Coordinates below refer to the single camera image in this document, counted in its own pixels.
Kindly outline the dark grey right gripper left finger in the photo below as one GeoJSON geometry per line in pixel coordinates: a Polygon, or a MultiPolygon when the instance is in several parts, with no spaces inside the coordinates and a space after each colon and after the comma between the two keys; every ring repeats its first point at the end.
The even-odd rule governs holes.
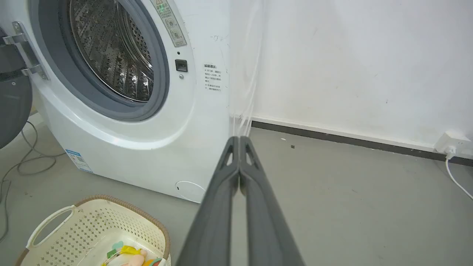
{"type": "Polygon", "coordinates": [[[232,202],[238,188],[239,138],[228,139],[176,266],[230,266],[232,202]]]}

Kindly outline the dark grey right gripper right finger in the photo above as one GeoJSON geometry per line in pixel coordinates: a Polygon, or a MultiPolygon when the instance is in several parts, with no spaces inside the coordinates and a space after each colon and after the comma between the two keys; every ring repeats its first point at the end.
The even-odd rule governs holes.
{"type": "Polygon", "coordinates": [[[239,138],[248,266],[306,266],[250,138],[239,138]]]}

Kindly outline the colourful toy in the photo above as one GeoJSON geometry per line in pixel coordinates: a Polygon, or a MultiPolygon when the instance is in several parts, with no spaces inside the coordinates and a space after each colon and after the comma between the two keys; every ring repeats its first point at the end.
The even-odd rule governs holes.
{"type": "Polygon", "coordinates": [[[138,249],[118,241],[100,266],[166,266],[166,263],[167,260],[160,256],[149,255],[147,249],[138,249]]]}

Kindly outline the grey washing machine door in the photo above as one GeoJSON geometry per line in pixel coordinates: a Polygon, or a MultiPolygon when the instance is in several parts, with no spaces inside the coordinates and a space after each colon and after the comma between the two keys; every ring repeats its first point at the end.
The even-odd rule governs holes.
{"type": "Polygon", "coordinates": [[[0,149],[25,126],[33,99],[30,79],[22,73],[26,64],[14,44],[1,44],[5,36],[0,27],[0,149]]]}

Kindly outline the black baseboard strip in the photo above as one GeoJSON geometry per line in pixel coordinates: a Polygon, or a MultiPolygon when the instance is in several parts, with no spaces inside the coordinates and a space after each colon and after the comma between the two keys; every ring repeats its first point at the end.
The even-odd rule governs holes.
{"type": "Polygon", "coordinates": [[[282,132],[286,134],[298,135],[298,136],[307,137],[307,138],[319,139],[319,140],[324,140],[324,141],[331,141],[333,143],[343,143],[343,144],[349,144],[353,146],[370,148],[374,150],[383,150],[390,153],[414,156],[418,158],[425,158],[425,159],[442,161],[442,162],[445,162],[446,160],[446,155],[433,153],[430,151],[424,151],[424,150],[408,148],[408,147],[401,147],[401,146],[396,146],[396,145],[391,145],[391,144],[378,143],[376,141],[366,141],[366,140],[361,140],[361,139],[356,139],[356,138],[351,138],[351,137],[329,134],[329,133],[309,131],[306,129],[298,129],[298,128],[289,127],[289,126],[279,126],[273,123],[252,121],[251,127],[275,131],[275,132],[282,132]]]}

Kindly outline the cream perforated laundry basket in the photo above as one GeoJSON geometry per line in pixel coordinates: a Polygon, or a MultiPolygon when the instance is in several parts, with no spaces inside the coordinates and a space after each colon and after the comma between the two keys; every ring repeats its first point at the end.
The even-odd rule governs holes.
{"type": "Polygon", "coordinates": [[[157,266],[172,266],[170,236],[156,218],[133,204],[95,195],[57,210],[30,235],[15,266],[113,266],[119,242],[147,251],[157,266]]]}

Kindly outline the white front-load washing machine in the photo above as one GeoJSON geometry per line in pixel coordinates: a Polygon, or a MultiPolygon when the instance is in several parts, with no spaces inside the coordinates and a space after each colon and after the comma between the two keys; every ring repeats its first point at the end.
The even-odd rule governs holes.
{"type": "Polygon", "coordinates": [[[82,171],[201,202],[248,136],[269,0],[0,0],[32,108],[82,171]]]}

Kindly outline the white wall power socket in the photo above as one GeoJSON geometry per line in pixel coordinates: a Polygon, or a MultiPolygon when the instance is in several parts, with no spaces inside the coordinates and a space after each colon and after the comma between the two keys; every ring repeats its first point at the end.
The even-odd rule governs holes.
{"type": "Polygon", "coordinates": [[[455,149],[456,155],[473,156],[473,141],[459,131],[445,131],[434,145],[434,150],[443,154],[449,153],[451,148],[455,149]]]}

